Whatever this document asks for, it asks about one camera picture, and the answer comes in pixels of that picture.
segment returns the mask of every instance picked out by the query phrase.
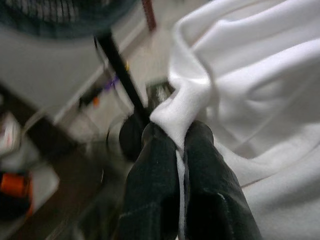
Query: orange object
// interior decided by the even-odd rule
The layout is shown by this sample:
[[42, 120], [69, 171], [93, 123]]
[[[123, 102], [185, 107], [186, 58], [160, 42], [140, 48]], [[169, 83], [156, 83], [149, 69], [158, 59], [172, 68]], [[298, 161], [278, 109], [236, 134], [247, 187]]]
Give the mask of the orange object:
[[95, 98], [92, 100], [92, 103], [93, 103], [93, 105], [94, 105], [95, 107], [97, 107], [97, 106], [99, 105], [99, 103], [100, 103], [99, 98], [98, 98], [98, 97], [95, 97]]
[[25, 198], [29, 195], [29, 185], [28, 178], [17, 174], [5, 173], [2, 175], [0, 191], [12, 197]]

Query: fold in fabric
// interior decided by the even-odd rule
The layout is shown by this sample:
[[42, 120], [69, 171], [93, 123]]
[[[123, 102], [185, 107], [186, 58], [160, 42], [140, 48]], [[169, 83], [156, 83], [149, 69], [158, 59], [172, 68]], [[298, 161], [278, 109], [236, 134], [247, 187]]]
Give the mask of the fold in fabric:
[[267, 240], [320, 236], [319, 13], [319, 0], [215, 0], [190, 13], [173, 30], [175, 92], [150, 116], [182, 158], [195, 118], [210, 126]]

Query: floor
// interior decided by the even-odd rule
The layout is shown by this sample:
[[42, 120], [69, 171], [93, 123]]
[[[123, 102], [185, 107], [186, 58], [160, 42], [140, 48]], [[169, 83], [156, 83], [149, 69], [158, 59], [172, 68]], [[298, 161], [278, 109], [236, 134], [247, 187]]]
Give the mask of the floor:
[[[145, 104], [146, 85], [167, 76], [172, 45], [171, 31], [175, 22], [207, 2], [208, 0], [153, 0], [157, 29], [127, 59], [131, 76]], [[84, 142], [104, 138], [109, 126], [116, 125], [112, 128], [110, 140], [117, 142], [122, 120], [130, 115], [133, 106], [120, 83], [116, 88], [122, 103], [120, 104], [114, 92], [103, 93], [98, 106], [89, 105], [69, 125], [68, 131], [74, 138]]]

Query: black fan cage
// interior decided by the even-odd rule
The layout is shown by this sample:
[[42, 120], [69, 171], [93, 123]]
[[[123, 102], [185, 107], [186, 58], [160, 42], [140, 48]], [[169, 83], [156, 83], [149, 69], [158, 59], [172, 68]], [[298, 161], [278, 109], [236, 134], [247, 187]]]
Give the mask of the black fan cage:
[[106, 33], [137, 0], [0, 0], [0, 23], [51, 39]]

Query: black pole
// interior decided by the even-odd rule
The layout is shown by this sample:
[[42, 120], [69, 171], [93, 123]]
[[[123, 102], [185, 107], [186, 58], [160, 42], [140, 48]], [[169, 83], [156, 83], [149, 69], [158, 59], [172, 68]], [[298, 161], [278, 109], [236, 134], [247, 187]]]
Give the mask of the black pole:
[[145, 127], [150, 122], [149, 114], [144, 108], [141, 98], [137, 93], [128, 71], [126, 70], [126, 66], [120, 57], [118, 48], [113, 40], [112, 33], [109, 32], [104, 35], [97, 36], [97, 41], [99, 42], [102, 50], [109, 60], [109, 63], [122, 83], [126, 93], [134, 105], [136, 112], [139, 115], [140, 120], [143, 122]]

